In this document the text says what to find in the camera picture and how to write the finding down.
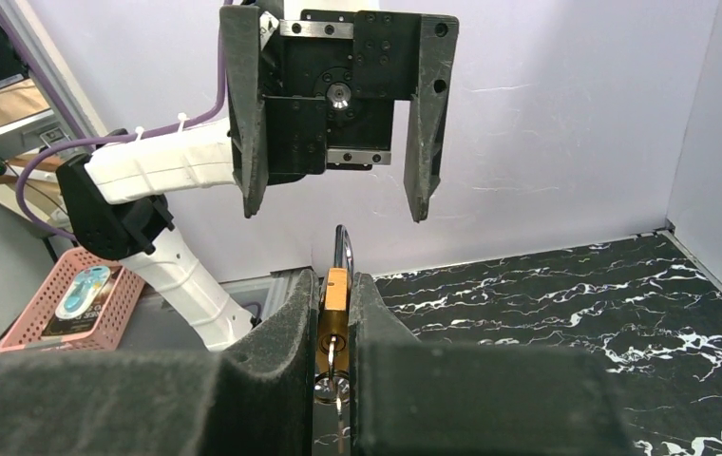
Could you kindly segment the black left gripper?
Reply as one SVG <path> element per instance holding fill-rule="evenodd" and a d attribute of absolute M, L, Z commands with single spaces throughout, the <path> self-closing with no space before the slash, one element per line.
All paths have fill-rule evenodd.
<path fill-rule="evenodd" d="M 441 182 L 458 18 L 305 9 L 280 20 L 264 51 L 272 65 L 267 145 L 260 15 L 257 6 L 219 12 L 244 217 L 259 211 L 268 179 L 277 185 L 390 164 L 394 106 L 411 99 L 404 188 L 412 219 L 426 220 Z"/>

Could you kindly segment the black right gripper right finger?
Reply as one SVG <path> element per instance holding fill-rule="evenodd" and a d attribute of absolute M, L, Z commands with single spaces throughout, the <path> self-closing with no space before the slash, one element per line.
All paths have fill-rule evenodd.
<path fill-rule="evenodd" d="M 631 455 L 617 389 L 591 353 L 419 340 L 368 274 L 350 301 L 354 455 Z"/>

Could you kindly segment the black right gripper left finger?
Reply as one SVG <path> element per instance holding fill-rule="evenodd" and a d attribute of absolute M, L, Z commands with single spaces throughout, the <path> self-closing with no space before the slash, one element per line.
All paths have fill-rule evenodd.
<path fill-rule="evenodd" d="M 0 355 L 0 455 L 308 455 L 319 280 L 221 352 Z"/>

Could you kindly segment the silver key pair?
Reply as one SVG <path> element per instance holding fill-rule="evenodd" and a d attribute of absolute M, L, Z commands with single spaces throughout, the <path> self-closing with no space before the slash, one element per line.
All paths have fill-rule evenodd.
<path fill-rule="evenodd" d="M 337 418 L 337 452 L 343 455 L 345 452 L 345 444 L 343 443 L 344 435 L 344 400 L 342 399 L 342 389 L 340 388 L 339 375 L 336 373 L 335 359 L 337 356 L 336 346 L 338 344 L 338 336 L 333 334 L 329 338 L 327 351 L 327 368 L 323 373 L 319 374 L 320 382 L 324 383 L 324 388 L 329 392 L 329 396 L 321 398 L 322 402 L 333 404 Z"/>

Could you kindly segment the small brass padlock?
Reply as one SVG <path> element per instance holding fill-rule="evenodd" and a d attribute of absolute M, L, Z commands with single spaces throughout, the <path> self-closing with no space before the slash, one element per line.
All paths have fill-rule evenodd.
<path fill-rule="evenodd" d="M 333 380 L 349 371 L 349 307 L 353 279 L 352 242 L 348 229 L 335 229 L 332 266 L 322 283 L 317 326 L 316 363 L 319 374 Z"/>

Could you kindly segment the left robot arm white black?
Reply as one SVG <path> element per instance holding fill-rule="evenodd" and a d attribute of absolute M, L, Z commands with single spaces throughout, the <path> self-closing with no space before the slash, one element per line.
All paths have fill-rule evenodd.
<path fill-rule="evenodd" d="M 223 6 L 219 32 L 226 120 L 110 136 L 57 174 L 77 241 L 160 292 L 212 352 L 247 334 L 252 318 L 187 248 L 166 194 L 233 184 L 252 217 L 270 185 L 389 163 L 403 101 L 404 187 L 411 217 L 425 220 L 441 180 L 460 23 L 362 9 L 288 19 L 281 2 L 253 1 Z"/>

